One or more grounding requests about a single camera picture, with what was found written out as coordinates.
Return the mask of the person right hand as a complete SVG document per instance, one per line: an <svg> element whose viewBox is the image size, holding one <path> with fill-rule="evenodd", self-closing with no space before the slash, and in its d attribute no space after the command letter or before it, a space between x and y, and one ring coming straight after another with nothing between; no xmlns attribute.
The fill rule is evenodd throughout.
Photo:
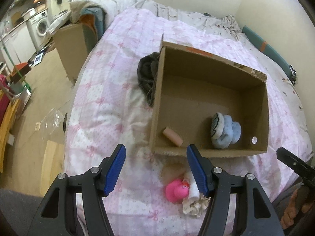
<svg viewBox="0 0 315 236"><path fill-rule="evenodd" d="M289 200L289 204L288 204L287 208L284 210L284 214L280 220L280 224L284 230L291 227L294 224L294 218L298 214L298 210L295 207L296 199L297 199L297 193L298 193L298 189L296 189L293 192L293 194ZM312 208L313 204L314 204L314 201L304 204L301 207L301 212L303 214L307 213Z"/></svg>

